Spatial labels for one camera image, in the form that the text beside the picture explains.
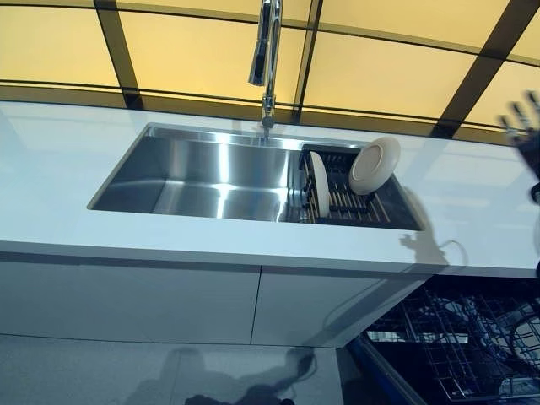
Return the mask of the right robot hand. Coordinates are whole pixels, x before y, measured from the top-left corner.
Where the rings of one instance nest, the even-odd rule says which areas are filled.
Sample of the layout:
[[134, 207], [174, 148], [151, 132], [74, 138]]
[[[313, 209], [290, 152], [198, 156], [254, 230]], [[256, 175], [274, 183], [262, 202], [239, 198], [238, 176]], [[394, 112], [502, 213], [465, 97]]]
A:
[[511, 124], [510, 118], [504, 115], [499, 116], [499, 122], [510, 146], [519, 152], [525, 164], [539, 179], [539, 99], [533, 90], [526, 90], [524, 97], [532, 114], [527, 113], [522, 102], [511, 101], [508, 108], [517, 123]]

